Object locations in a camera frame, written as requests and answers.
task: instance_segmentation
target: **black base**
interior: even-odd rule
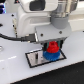
[[[48,64],[48,63],[57,62],[57,61],[61,61],[61,60],[66,59],[66,56],[64,55],[64,53],[63,53],[62,50],[60,49],[60,52],[61,52],[63,58],[59,58],[59,59],[56,60],[56,61],[48,61],[48,62],[45,62],[45,63],[42,63],[42,64],[38,64],[38,65],[32,66],[31,63],[30,63],[30,60],[29,60],[29,58],[28,58],[28,56],[27,56],[27,54],[30,54],[30,53],[33,53],[33,52],[26,53],[26,58],[27,58],[27,61],[28,61],[28,64],[29,64],[30,68],[34,68],[34,67],[42,66],[42,65],[45,65],[45,64]]]

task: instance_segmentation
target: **black cable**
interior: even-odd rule
[[[0,33],[0,37],[7,39],[7,40],[12,40],[12,41],[21,41],[21,38],[14,38],[14,37],[8,37]]]
[[[7,39],[7,40],[12,40],[12,41],[30,41],[30,42],[36,42],[35,34],[29,34],[29,36],[21,37],[21,38],[14,38],[14,37],[8,37],[6,35],[3,35],[0,33],[0,37]]]

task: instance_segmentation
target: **metal plate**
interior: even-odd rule
[[[63,52],[61,50],[60,50],[60,52],[61,52],[60,58],[56,61],[66,59]],[[48,61],[43,57],[43,51],[42,50],[26,53],[26,58],[28,60],[28,64],[29,64],[30,68],[41,66],[41,65],[53,62],[53,61]]]
[[[68,23],[65,29],[57,29],[52,24],[44,25],[44,26],[37,26],[36,34],[38,41],[42,42],[50,42],[50,41],[59,41],[62,40],[72,33],[71,26]]]

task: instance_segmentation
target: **white table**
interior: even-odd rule
[[[0,33],[15,37],[11,14],[0,15]],[[84,33],[73,33],[64,43],[63,52],[67,59],[30,68],[25,53],[41,48],[39,44],[14,42],[0,38],[0,84],[10,84],[51,70],[84,61]]]

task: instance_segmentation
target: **red object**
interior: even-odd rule
[[[49,42],[49,46],[47,48],[47,52],[56,53],[58,51],[59,51],[59,47],[58,47],[57,42],[55,42],[55,41]]]

